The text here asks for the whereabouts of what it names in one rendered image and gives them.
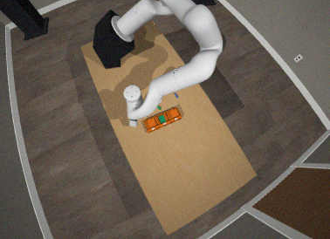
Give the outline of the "orange rack of bins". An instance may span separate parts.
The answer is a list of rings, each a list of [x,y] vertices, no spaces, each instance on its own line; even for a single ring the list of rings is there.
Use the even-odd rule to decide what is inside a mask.
[[[163,115],[166,122],[164,123],[161,123],[160,120],[159,120],[159,116]],[[177,107],[171,109],[171,110],[168,110],[164,113],[161,113],[161,114],[158,114],[150,119],[146,119],[144,120],[144,125],[148,131],[148,133],[151,133],[161,127],[164,127],[166,125],[169,125],[175,121],[178,121],[182,118],[182,115],[180,114],[179,110]]]

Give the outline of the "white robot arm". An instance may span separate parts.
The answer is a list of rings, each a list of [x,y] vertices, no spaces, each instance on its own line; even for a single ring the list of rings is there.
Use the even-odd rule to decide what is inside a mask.
[[[208,79],[215,70],[217,58],[222,52],[223,39],[216,19],[205,5],[196,5],[192,0],[140,0],[124,16],[113,16],[111,22],[120,38],[132,42],[133,33],[144,24],[154,17],[169,15],[175,15],[180,22],[183,20],[183,25],[200,45],[200,52],[186,65],[152,80],[145,101],[137,85],[125,88],[123,95],[127,101],[130,126],[137,127],[139,119],[153,113],[163,96]]]

